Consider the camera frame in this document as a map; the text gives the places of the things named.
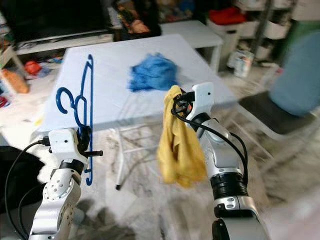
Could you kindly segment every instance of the black chair seat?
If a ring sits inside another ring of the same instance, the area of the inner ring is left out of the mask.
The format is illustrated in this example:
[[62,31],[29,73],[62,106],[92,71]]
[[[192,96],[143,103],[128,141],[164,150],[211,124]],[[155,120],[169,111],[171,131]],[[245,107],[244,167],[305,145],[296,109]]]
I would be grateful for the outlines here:
[[308,113],[305,116],[292,115],[278,107],[265,91],[247,96],[239,104],[277,134],[285,135],[312,123],[316,117]]

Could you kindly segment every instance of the red object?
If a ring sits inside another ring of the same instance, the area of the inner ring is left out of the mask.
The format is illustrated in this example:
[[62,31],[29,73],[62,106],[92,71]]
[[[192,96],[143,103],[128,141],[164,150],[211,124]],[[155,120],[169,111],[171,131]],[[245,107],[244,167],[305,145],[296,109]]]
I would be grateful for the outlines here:
[[4,96],[0,96],[0,108],[6,105],[7,102],[8,100]]
[[36,61],[27,61],[24,65],[24,69],[31,75],[37,75],[41,68],[42,67]]
[[246,21],[245,15],[241,14],[237,7],[227,7],[222,10],[210,10],[209,18],[218,25],[240,24]]

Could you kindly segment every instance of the black cable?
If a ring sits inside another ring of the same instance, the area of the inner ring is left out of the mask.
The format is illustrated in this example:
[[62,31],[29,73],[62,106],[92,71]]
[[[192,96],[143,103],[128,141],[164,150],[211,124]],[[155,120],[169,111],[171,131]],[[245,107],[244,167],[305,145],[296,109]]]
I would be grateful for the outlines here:
[[220,132],[218,132],[216,130],[213,130],[210,127],[207,127],[207,126],[204,126],[202,124],[199,124],[199,123],[196,123],[194,121],[187,120],[187,119],[183,118],[182,116],[180,116],[175,111],[174,108],[171,109],[171,113],[173,115],[175,115],[179,120],[181,120],[181,121],[183,121],[185,123],[188,123],[190,125],[196,126],[198,128],[202,128],[204,130],[207,130],[210,133],[213,133],[214,135],[217,135],[219,138],[223,139],[227,144],[229,144],[236,151],[236,153],[240,156],[240,159],[241,159],[242,164],[243,164],[243,183],[245,185],[248,185],[248,154],[247,154],[247,148],[246,148],[244,142],[242,141],[242,139],[239,136],[235,135],[234,133],[230,133],[232,136],[236,137],[239,140],[239,142],[241,143],[241,145],[243,147],[244,155],[241,153],[241,151],[228,138],[223,136]]
[[6,215],[9,219],[9,222],[11,224],[11,226],[13,227],[14,229],[14,232],[17,234],[17,236],[23,240],[26,240],[26,236],[24,236],[23,233],[20,232],[20,230],[17,228],[17,226],[15,225],[13,219],[12,219],[12,216],[11,216],[11,213],[10,213],[10,210],[9,210],[9,207],[8,207],[8,184],[9,184],[9,179],[10,179],[10,176],[11,176],[11,172],[12,170],[14,169],[16,163],[18,162],[19,158],[21,157],[22,154],[24,154],[29,148],[31,148],[32,146],[34,145],[37,145],[37,144],[42,144],[43,143],[43,140],[39,140],[39,141],[36,141],[34,143],[31,143],[29,146],[27,146],[22,152],[19,153],[19,155],[16,157],[16,159],[14,160],[13,164],[11,165],[10,169],[9,169],[9,172],[6,176],[6,179],[5,179],[5,187],[4,187],[4,204],[5,204],[5,210],[6,210]]
[[42,187],[42,190],[44,188],[44,186],[46,185],[46,183],[42,183],[42,184],[39,184],[39,185],[36,185],[34,186],[33,188],[31,188],[29,191],[26,192],[26,194],[21,198],[20,202],[19,202],[19,207],[18,207],[18,220],[19,220],[19,226],[20,228],[22,229],[23,233],[27,236],[27,238],[29,238],[29,233],[28,231],[26,230],[25,226],[24,226],[24,223],[23,223],[23,220],[22,220],[22,205],[23,205],[23,202],[25,200],[25,198],[31,193],[33,192],[34,190],[36,190],[37,188],[39,187]]

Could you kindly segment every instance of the blue hanger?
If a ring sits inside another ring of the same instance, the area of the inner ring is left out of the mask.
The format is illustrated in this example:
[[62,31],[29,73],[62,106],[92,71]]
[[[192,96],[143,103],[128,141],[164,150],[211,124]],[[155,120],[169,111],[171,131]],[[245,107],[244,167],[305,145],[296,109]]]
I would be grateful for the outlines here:
[[[91,128],[91,133],[90,133],[90,142],[89,142],[89,150],[92,152],[93,150],[93,99],[94,99],[94,59],[91,54],[88,55],[88,60],[85,63],[83,74],[82,74],[82,81],[81,81],[81,90],[80,90],[80,95],[76,96],[74,99],[74,96],[72,93],[67,89],[66,87],[60,87],[56,91],[56,96],[55,96],[55,101],[56,105],[59,109],[59,111],[63,114],[67,114],[68,111],[62,106],[61,104],[61,94],[66,93],[70,99],[70,107],[73,109],[73,114],[74,114],[74,119],[76,124],[79,126],[79,133],[81,133],[81,130],[83,127],[87,126],[87,99],[84,96],[84,86],[85,86],[85,81],[86,81],[86,75],[87,75],[87,70],[88,68],[91,69],[91,91],[90,91],[90,128]],[[79,101],[83,101],[83,123],[81,123],[78,115],[78,104]],[[93,161],[92,161],[92,156],[89,156],[89,168],[84,170],[84,173],[89,173],[89,177],[86,178],[86,184],[90,186],[93,181]]]

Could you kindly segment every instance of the yellow cloth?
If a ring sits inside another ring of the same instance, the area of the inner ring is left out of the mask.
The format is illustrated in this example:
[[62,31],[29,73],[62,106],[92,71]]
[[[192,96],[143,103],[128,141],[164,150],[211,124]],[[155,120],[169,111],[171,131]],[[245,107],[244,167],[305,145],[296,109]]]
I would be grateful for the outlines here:
[[156,155],[163,181],[188,188],[203,179],[206,166],[196,132],[171,113],[174,97],[181,93],[174,85],[164,98],[163,132]]

